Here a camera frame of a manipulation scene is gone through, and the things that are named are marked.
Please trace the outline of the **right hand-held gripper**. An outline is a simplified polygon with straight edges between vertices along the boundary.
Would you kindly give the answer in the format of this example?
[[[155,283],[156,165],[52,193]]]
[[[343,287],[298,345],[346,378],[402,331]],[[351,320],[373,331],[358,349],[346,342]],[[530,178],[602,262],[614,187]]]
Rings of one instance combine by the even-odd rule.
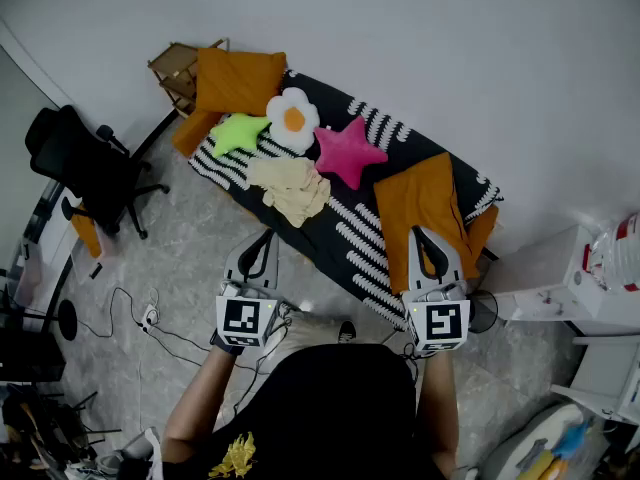
[[[455,350],[467,341],[470,301],[466,284],[454,283],[462,279],[458,251],[434,231],[412,227],[408,239],[411,290],[402,294],[402,302],[416,352]]]

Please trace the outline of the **cream cloth garment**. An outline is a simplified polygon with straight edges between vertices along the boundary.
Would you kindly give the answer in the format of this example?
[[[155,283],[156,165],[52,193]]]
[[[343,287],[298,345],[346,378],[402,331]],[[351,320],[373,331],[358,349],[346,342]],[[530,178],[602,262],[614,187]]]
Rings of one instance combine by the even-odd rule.
[[[263,203],[277,210],[295,228],[320,213],[331,195],[330,181],[305,157],[251,159],[247,182],[262,188]]]

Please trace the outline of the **person's left hand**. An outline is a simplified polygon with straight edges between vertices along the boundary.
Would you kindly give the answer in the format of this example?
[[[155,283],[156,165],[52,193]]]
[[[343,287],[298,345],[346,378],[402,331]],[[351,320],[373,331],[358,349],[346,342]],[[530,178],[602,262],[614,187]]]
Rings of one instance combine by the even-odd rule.
[[[210,345],[212,347],[217,347],[220,350],[233,355],[235,357],[240,356],[243,352],[244,352],[244,348],[242,346],[234,346],[234,345],[229,345],[227,344],[219,335],[218,331],[215,330],[211,339],[210,339]]]

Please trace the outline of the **orange bolster cushion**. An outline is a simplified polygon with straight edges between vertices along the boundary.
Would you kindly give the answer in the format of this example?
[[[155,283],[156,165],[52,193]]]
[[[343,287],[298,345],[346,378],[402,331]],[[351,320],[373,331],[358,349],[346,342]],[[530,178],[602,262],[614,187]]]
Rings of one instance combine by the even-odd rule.
[[[482,250],[485,248],[496,225],[498,214],[499,208],[495,204],[492,204],[468,226],[467,235],[473,264],[477,262]]]
[[[189,158],[199,144],[209,135],[222,117],[222,113],[196,109],[186,118],[172,137],[174,148],[185,158]]]

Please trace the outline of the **orange square cushion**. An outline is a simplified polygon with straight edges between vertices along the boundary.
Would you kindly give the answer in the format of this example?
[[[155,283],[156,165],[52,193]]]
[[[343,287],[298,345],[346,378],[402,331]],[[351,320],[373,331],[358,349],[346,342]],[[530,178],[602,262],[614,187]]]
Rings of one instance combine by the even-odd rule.
[[[459,253],[464,277],[478,274],[477,256],[458,208],[450,155],[442,153],[374,185],[391,291],[408,289],[408,238],[414,226],[436,232]]]
[[[287,58],[274,54],[198,50],[196,109],[262,117],[279,94]]]

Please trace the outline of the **black white patterned sofa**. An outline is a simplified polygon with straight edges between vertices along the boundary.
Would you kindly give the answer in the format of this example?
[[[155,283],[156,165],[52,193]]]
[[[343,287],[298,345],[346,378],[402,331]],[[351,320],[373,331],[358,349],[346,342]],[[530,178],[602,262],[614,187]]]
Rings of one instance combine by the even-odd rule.
[[[267,207],[262,201],[262,189],[247,182],[246,171],[251,159],[295,155],[274,142],[269,131],[259,134],[255,150],[238,149],[220,158],[212,156],[214,140],[208,135],[188,158],[190,165],[199,175],[228,192],[322,273],[395,328],[405,329],[402,303],[391,291],[374,185],[444,153],[444,148],[366,102],[302,73],[287,71],[282,86],[302,89],[316,106],[321,123],[333,129],[341,130],[353,118],[362,116],[367,140],[388,154],[388,162],[366,168],[357,191],[334,178],[324,209],[300,228],[293,227],[277,210]]]

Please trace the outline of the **person's beige trousers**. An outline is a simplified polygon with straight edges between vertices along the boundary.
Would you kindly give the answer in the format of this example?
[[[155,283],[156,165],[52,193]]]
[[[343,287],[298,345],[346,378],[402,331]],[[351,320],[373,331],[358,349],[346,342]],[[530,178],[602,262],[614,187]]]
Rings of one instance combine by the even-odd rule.
[[[283,326],[269,337],[265,354],[268,370],[275,368],[288,356],[305,348],[338,342],[342,321],[311,312],[294,311]]]

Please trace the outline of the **white water dispenser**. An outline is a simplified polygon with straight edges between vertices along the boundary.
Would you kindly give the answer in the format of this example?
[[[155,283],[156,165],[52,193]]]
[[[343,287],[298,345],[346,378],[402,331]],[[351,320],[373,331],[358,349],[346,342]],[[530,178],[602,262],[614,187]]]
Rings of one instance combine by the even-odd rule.
[[[587,272],[589,231],[579,225],[491,263],[481,288],[505,320],[564,321],[588,336],[640,334],[640,292],[601,288]]]

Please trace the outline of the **pink star pillow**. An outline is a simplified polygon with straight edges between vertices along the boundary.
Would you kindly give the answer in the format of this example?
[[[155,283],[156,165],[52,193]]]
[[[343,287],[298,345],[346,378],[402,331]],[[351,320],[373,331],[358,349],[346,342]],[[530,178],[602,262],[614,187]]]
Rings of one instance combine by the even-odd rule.
[[[388,161],[386,152],[368,142],[362,116],[356,117],[340,132],[316,127],[314,135],[320,146],[316,170],[336,174],[352,190],[360,188],[366,167]]]

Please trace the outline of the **white flower pillow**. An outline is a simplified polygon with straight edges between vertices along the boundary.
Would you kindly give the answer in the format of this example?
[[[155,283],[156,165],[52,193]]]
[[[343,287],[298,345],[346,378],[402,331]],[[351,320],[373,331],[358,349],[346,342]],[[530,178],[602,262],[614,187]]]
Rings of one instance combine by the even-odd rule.
[[[300,155],[313,145],[314,131],[320,126],[316,106],[297,87],[285,88],[281,95],[274,96],[266,106],[266,117],[271,122],[271,139]]]

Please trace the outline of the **orange bag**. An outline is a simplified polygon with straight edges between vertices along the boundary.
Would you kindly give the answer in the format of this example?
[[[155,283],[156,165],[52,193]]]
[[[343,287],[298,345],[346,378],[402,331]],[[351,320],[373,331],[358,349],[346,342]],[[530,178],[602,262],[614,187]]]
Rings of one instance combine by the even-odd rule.
[[[92,218],[85,215],[73,214],[70,220],[80,240],[86,245],[92,258],[97,259],[102,254],[96,226]]]

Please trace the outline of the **white pet bed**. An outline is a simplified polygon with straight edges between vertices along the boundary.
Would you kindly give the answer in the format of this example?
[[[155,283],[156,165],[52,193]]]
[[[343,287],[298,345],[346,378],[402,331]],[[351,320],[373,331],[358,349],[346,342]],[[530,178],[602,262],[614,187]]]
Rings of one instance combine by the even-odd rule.
[[[480,480],[562,480],[595,416],[573,403],[551,406],[501,443],[479,467]]]

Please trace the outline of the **white cabinet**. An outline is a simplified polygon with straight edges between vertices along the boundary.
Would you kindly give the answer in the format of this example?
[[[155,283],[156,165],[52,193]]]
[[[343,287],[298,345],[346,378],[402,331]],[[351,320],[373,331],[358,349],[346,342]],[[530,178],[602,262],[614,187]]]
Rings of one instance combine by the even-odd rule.
[[[576,337],[585,346],[571,384],[551,391],[608,420],[640,426],[640,335]]]

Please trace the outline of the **black office chair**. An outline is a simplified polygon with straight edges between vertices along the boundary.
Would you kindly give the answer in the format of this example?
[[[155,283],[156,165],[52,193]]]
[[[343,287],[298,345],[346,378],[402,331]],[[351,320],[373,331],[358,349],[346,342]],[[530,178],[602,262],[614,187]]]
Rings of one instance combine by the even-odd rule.
[[[25,145],[31,155],[32,171],[60,183],[81,200],[81,207],[63,200],[61,208],[66,219],[89,218],[113,236],[119,232],[119,222],[127,212],[139,237],[148,238],[138,221],[134,202],[155,191],[167,194],[170,187],[159,183],[138,185],[140,176],[151,171],[151,164],[133,157],[111,127],[102,125],[92,133],[72,106],[43,108],[27,131]]]

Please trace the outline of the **wooden shelf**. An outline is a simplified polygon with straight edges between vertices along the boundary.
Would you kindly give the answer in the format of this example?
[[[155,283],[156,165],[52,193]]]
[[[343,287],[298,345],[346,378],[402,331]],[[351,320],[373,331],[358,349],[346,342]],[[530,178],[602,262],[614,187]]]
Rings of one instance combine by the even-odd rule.
[[[196,108],[198,50],[196,46],[171,42],[147,62],[173,109],[183,118],[188,118]]]

